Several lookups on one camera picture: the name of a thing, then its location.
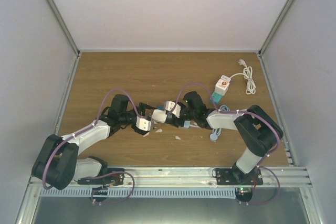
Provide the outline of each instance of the white backdrop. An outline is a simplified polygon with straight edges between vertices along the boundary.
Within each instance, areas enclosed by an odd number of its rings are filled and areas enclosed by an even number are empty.
[[[259,50],[286,0],[54,0],[81,50]]]
[[[0,223],[14,223],[75,58],[45,0],[0,0]]]
[[[336,3],[296,0],[265,52],[298,165],[336,219]]]

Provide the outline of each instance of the light blue cable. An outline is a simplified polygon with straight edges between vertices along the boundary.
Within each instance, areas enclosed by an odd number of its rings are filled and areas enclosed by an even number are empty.
[[[228,111],[230,110],[228,106],[222,105],[219,107],[220,110]],[[212,133],[210,134],[210,140],[212,142],[216,142],[218,137],[221,135],[222,129],[213,129]]]

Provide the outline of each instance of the gray floor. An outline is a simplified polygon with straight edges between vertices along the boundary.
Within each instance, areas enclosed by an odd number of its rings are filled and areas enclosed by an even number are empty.
[[[253,201],[266,200],[274,194],[274,189],[258,189]],[[88,198],[43,197],[34,223],[301,224],[307,220],[299,190],[288,188],[281,190],[276,201],[262,206],[241,206],[232,199],[172,198],[131,198],[117,205],[93,206]]]

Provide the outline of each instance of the wooden table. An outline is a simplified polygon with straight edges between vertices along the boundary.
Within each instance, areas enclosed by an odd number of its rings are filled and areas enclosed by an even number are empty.
[[[246,95],[246,80],[233,77],[229,90],[220,101],[232,110],[261,106],[273,119],[274,109],[256,54],[209,52],[95,52],[83,53],[72,85],[62,121],[60,134],[76,131],[91,123],[100,103],[112,88],[128,91],[135,103],[151,106],[176,100],[182,86],[189,82],[204,84],[211,92],[216,81],[225,74],[242,72],[237,61],[244,59],[253,67],[257,86],[254,95]],[[207,93],[198,86],[195,90],[211,108]],[[106,101],[109,106],[114,94]],[[109,165],[134,166],[231,166],[241,156],[246,145],[237,131],[223,130],[216,143],[209,140],[210,130],[175,128],[156,124],[163,132],[152,131],[143,137],[131,127],[100,141],[80,157],[97,156]],[[267,166],[288,166],[282,146],[267,158]]]

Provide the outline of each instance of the ventilation grille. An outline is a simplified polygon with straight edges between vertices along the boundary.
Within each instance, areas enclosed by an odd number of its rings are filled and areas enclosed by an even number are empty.
[[[107,191],[107,196],[95,197],[125,197],[130,188],[113,187]],[[90,197],[92,188],[66,188],[64,190],[41,190],[43,197]],[[131,196],[133,198],[228,198],[235,199],[234,188],[136,188]]]

